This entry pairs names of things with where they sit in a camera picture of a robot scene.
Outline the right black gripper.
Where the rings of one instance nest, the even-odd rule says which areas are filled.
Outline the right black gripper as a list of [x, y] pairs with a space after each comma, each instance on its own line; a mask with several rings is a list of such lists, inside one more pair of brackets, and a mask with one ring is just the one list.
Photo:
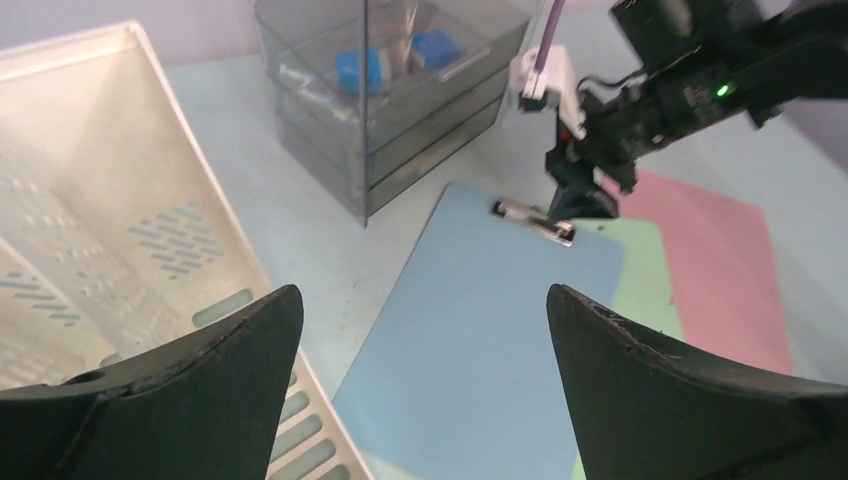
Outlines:
[[631, 193], [637, 183], [636, 159], [660, 148], [668, 122], [647, 97], [633, 100], [621, 94], [604, 102], [592, 92], [581, 92], [579, 99], [585, 136], [579, 139], [560, 120], [555, 146], [546, 153], [546, 171], [556, 182], [548, 215], [555, 221], [616, 219], [618, 200], [595, 181], [595, 173], [610, 177], [621, 193]]

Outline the metal clipboard clip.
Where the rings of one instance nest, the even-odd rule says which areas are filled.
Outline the metal clipboard clip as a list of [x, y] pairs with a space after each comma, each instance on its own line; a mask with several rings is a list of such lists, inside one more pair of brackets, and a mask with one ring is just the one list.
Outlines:
[[490, 213], [565, 247], [573, 244], [575, 227], [566, 220], [552, 220], [536, 206], [501, 198], [492, 204]]

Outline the green clipboard sheet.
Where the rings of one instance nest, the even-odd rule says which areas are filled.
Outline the green clipboard sheet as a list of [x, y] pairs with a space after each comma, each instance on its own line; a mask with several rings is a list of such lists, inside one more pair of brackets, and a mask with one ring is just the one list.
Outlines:
[[660, 228], [648, 221], [579, 220], [582, 231], [595, 231], [624, 247], [624, 261], [611, 309], [677, 340], [684, 338]]

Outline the clear plastic drawer box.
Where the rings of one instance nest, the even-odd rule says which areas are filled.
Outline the clear plastic drawer box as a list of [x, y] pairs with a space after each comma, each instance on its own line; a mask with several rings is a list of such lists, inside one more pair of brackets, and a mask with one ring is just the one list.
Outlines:
[[[283, 147], [364, 223], [490, 128], [511, 61], [540, 1], [257, 1], [254, 19]], [[419, 33], [444, 29], [462, 56], [439, 70], [412, 60]], [[367, 51], [384, 51], [388, 87], [369, 92]], [[361, 55], [360, 90], [338, 88], [337, 54]]]

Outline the blue clipboard sheet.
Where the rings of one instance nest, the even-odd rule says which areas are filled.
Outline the blue clipboard sheet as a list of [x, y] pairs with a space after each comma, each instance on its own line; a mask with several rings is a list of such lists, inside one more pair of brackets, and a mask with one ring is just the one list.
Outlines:
[[615, 296], [622, 243], [563, 246], [449, 185], [334, 398], [356, 446], [421, 479], [567, 479], [576, 441], [546, 311]]

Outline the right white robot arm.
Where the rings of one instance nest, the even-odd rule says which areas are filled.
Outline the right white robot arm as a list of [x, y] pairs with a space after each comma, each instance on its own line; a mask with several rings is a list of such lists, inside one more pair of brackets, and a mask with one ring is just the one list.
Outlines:
[[789, 101], [847, 96], [843, 1], [794, 1], [770, 17], [754, 1], [619, 1], [611, 15], [642, 65], [609, 100], [594, 93], [599, 77], [576, 83], [583, 118], [558, 123], [545, 158], [555, 221], [618, 217], [596, 173], [630, 194], [647, 154], [740, 113], [761, 128]]

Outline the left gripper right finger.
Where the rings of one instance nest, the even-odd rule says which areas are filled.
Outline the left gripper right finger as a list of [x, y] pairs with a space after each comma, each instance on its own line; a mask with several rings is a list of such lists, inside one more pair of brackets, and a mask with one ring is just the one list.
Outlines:
[[546, 300], [589, 479], [843, 479], [847, 389], [748, 366], [573, 288]]

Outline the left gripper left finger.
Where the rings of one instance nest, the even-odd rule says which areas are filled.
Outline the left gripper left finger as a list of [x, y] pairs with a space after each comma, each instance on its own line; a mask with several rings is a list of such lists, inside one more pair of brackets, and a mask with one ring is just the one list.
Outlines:
[[304, 322], [278, 288], [60, 385], [1, 394], [5, 479], [262, 479]]

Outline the blue eraser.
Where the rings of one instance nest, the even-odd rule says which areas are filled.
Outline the blue eraser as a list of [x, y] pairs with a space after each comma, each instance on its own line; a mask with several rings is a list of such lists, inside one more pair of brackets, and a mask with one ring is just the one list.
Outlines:
[[[381, 92], [390, 84], [391, 71], [385, 70], [388, 61], [384, 57], [383, 50], [371, 48], [367, 51], [365, 80], [369, 92]], [[360, 90], [361, 55], [359, 51], [347, 50], [337, 54], [334, 60], [334, 71], [340, 90], [353, 93]]]
[[411, 42], [413, 63], [425, 70], [439, 70], [457, 61], [462, 49], [444, 29], [428, 30], [414, 36]]

